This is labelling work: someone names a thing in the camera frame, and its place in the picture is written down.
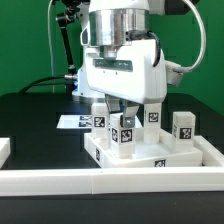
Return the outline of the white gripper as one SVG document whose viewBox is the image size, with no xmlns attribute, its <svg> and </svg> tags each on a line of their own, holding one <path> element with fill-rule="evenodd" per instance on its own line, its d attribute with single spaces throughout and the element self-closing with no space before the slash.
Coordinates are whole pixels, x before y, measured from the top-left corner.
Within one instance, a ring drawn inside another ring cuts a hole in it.
<svg viewBox="0 0 224 224">
<path fill-rule="evenodd" d="M 85 51 L 88 85 L 92 90 L 107 94 L 105 101 L 109 112 L 120 111 L 119 98 L 129 100 L 123 102 L 123 128 L 135 126 L 139 104 L 160 103 L 167 94 L 164 55 L 153 66 L 155 55 L 153 39 L 133 41 L 129 46 L 120 47 L 114 60 L 103 59 L 99 48 L 88 47 Z"/>
</svg>

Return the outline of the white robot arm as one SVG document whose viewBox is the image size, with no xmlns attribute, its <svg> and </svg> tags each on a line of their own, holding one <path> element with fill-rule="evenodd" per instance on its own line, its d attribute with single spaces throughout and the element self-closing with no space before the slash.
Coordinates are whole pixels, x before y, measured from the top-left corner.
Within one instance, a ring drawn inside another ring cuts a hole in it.
<svg viewBox="0 0 224 224">
<path fill-rule="evenodd" d="M 141 104 L 161 103 L 169 85 L 203 60 L 206 33 L 196 9 L 200 0 L 59 0 L 65 12 L 56 20 L 68 60 L 67 78 L 74 94 L 102 98 L 121 126 L 132 128 Z M 184 15 L 191 11 L 200 30 L 195 62 L 182 66 L 164 58 L 160 39 L 151 31 L 150 16 Z"/>
</svg>

